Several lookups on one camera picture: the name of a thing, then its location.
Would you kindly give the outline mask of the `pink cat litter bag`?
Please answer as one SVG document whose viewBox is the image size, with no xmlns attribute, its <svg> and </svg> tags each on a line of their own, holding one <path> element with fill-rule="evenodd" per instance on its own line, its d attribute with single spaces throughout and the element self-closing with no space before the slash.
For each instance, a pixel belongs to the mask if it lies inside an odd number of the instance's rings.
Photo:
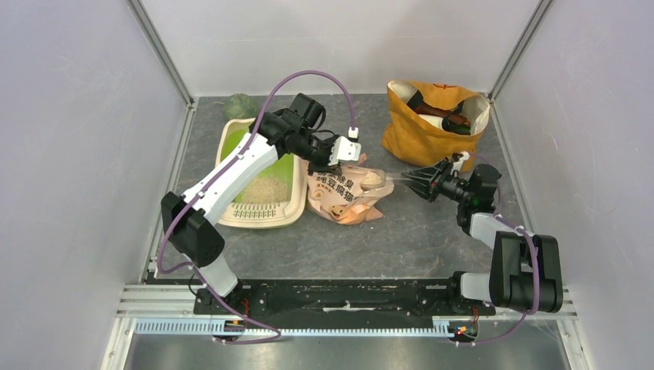
<svg viewBox="0 0 654 370">
<path fill-rule="evenodd" d="M 343 164 L 340 173 L 312 173 L 306 176 L 307 208 L 314 214 L 336 224 L 354 225 L 383 216 L 376 204 L 389 196 L 394 184 L 377 190 L 364 191 L 360 180 L 372 168 L 366 165 L 367 155 L 361 155 L 355 165 Z"/>
</svg>

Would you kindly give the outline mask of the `cream green litter box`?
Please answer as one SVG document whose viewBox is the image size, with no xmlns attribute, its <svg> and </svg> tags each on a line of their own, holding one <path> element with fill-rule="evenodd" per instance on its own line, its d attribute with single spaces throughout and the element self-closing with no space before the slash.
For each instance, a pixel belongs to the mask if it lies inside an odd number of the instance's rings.
<svg viewBox="0 0 654 370">
<path fill-rule="evenodd" d="M 286 227 L 305 211 L 305 161 L 285 155 L 259 173 L 232 200 L 218 223 L 244 229 Z"/>
</svg>

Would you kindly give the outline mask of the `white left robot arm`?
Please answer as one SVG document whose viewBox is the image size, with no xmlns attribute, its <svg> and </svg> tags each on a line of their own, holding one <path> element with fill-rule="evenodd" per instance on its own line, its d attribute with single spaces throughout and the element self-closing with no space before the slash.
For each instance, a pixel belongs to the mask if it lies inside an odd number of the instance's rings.
<svg viewBox="0 0 654 370">
<path fill-rule="evenodd" d="M 163 244 L 184 255 L 209 289 L 212 304 L 224 315 L 242 303 L 238 278 L 223 255 L 225 241 L 215 225 L 237 195 L 263 170 L 293 154 L 319 166 L 332 165 L 332 146 L 315 133 L 326 109 L 299 93 L 288 108 L 264 111 L 249 126 L 239 144 L 199 183 L 181 195 L 161 200 Z"/>
</svg>

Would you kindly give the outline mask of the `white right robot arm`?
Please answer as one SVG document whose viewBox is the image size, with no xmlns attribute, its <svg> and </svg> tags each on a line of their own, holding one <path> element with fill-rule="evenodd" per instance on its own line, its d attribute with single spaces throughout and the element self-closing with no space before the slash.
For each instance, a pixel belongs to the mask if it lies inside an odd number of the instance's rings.
<svg viewBox="0 0 654 370">
<path fill-rule="evenodd" d="M 463 272 L 459 286 L 445 294 L 445 305 L 454 315 L 465 315 L 477 301 L 490 302 L 532 315 L 555 313 L 562 308 L 564 289 L 558 241 L 512 225 L 497 212 L 500 172 L 486 163 L 460 177 L 451 160 L 409 170 L 399 176 L 402 184 L 422 199 L 445 197 L 457 204 L 457 225 L 492 250 L 486 274 Z"/>
</svg>

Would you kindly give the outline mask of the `clear plastic scoop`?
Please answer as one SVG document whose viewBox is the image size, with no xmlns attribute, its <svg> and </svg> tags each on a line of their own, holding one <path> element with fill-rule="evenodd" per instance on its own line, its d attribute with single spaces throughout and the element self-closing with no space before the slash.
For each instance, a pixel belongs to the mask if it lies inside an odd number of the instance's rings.
<svg viewBox="0 0 654 370">
<path fill-rule="evenodd" d="M 360 180 L 364 191 L 377 190 L 392 184 L 406 184 L 409 179 L 401 173 L 387 173 L 382 170 L 368 169 Z"/>
</svg>

